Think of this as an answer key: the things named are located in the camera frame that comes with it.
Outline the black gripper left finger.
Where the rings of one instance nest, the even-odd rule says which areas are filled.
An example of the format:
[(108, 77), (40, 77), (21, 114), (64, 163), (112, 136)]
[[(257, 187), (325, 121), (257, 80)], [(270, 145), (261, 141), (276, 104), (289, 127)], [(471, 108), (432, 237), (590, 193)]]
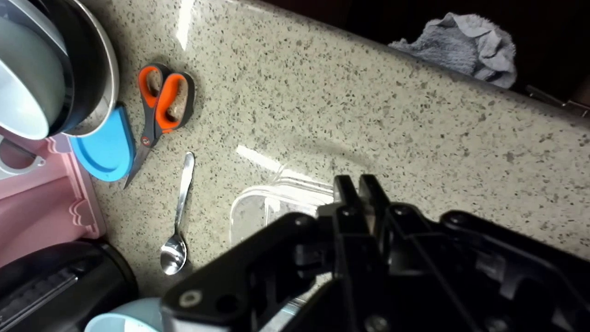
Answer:
[(337, 210), (333, 221), (337, 278), (351, 332), (386, 332), (383, 265), (370, 235), (361, 199), (348, 175), (333, 178)]

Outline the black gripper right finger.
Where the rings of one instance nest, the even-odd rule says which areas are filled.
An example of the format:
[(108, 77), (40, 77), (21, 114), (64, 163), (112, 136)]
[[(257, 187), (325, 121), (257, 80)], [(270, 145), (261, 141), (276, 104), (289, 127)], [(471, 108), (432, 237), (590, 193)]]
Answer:
[(373, 211), (390, 332), (479, 332), (460, 282), (451, 280), (460, 256), (440, 226), (412, 204), (392, 202), (373, 175), (362, 175), (359, 187)]

